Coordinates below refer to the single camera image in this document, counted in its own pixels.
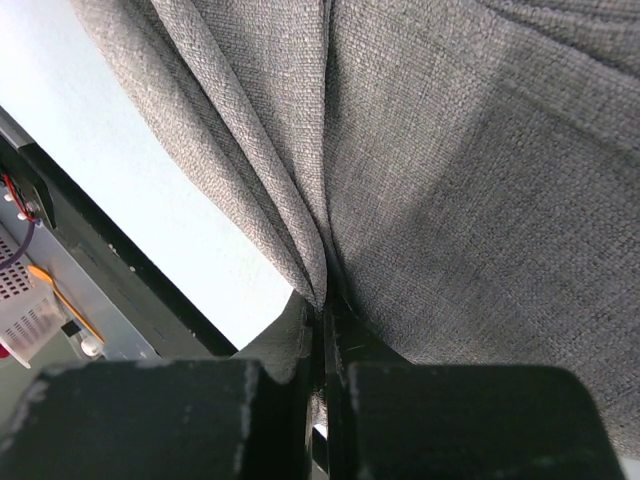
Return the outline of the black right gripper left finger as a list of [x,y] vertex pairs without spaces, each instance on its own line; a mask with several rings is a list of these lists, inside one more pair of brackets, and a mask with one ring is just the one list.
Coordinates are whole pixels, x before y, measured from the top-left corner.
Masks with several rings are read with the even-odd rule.
[[313,308],[293,294],[234,356],[43,370],[1,440],[5,479],[307,479]]

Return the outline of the grey cloth napkin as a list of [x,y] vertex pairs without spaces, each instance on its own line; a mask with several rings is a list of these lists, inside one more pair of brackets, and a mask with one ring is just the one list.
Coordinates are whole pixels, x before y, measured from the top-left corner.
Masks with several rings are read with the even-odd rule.
[[417,363],[530,363],[639,455],[635,1],[77,1],[171,159]]

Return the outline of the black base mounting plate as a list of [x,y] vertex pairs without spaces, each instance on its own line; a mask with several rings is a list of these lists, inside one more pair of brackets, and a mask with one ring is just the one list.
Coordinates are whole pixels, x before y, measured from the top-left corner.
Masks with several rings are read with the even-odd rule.
[[1,171],[36,217],[162,357],[230,357],[237,348],[205,318],[35,142],[1,140]]

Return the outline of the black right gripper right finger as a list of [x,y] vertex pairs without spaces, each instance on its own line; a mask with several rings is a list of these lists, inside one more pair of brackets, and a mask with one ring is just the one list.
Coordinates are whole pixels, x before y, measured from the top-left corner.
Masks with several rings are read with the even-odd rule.
[[343,299],[323,312],[333,479],[620,479],[588,390],[531,365],[415,365]]

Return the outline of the white perforated box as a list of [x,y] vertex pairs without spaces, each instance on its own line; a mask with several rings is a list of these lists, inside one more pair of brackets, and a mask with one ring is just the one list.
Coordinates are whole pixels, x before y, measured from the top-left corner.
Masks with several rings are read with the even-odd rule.
[[27,247],[18,245],[1,227],[1,263],[21,255],[1,269],[1,346],[23,367],[60,332],[65,323],[51,286],[35,279]]

